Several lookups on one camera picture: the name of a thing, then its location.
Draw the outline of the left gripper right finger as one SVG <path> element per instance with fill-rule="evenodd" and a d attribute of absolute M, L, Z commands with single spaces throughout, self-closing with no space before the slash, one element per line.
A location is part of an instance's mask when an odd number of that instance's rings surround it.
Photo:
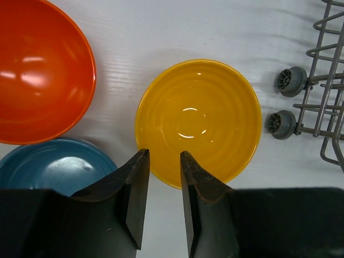
<path fill-rule="evenodd" d="M 180 154 L 188 257 L 236 257 L 237 239 L 226 184 L 187 151 Z"/>

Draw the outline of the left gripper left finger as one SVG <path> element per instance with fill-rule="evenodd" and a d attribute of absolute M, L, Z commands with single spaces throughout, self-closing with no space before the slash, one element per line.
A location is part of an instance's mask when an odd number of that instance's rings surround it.
<path fill-rule="evenodd" d="M 100 203 L 116 198 L 115 215 L 138 250 L 142 246 L 150 154 L 139 150 L 123 166 L 71 197 L 85 203 Z"/>

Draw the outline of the large yellow bowl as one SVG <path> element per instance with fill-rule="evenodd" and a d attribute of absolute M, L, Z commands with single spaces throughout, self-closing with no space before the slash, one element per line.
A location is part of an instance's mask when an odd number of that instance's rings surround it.
<path fill-rule="evenodd" d="M 146 89 L 135 117 L 137 147 L 150 151 L 151 172 L 177 189 L 183 151 L 227 183 L 248 166 L 261 131 L 253 87 L 234 68 L 208 59 L 162 72 Z"/>

